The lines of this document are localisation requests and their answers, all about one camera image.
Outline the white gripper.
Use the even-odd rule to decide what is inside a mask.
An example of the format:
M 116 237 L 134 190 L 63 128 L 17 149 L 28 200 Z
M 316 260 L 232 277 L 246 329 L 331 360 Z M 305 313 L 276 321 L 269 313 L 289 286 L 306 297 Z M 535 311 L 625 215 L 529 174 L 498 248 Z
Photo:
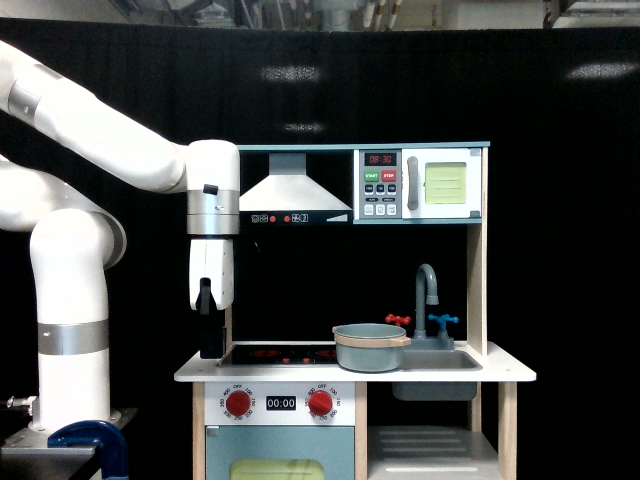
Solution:
M 189 299 L 199 316 L 203 359 L 226 353 L 226 311 L 234 301 L 234 255 L 230 239 L 193 238 L 189 252 Z

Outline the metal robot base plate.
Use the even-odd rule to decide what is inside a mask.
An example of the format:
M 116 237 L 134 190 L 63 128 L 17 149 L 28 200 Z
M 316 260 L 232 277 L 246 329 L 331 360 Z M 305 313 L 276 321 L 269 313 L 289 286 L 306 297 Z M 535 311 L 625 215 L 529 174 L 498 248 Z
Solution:
M 7 456 L 71 457 L 100 453 L 108 459 L 125 460 L 128 450 L 123 429 L 137 413 L 137 408 L 119 408 L 108 420 L 84 420 L 56 431 L 30 424 L 5 440 L 1 452 Z

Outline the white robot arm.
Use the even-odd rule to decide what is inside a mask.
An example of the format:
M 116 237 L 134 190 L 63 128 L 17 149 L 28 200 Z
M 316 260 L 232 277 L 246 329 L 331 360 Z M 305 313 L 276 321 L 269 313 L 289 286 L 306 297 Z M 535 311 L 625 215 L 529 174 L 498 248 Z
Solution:
M 234 300 L 240 155 L 224 140 L 175 144 L 9 45 L 1 108 L 116 178 L 187 196 L 189 301 L 207 314 Z M 33 426 L 54 432 L 111 416 L 105 272 L 124 255 L 121 223 L 59 178 L 1 163 L 1 227 L 30 236 L 38 322 Z

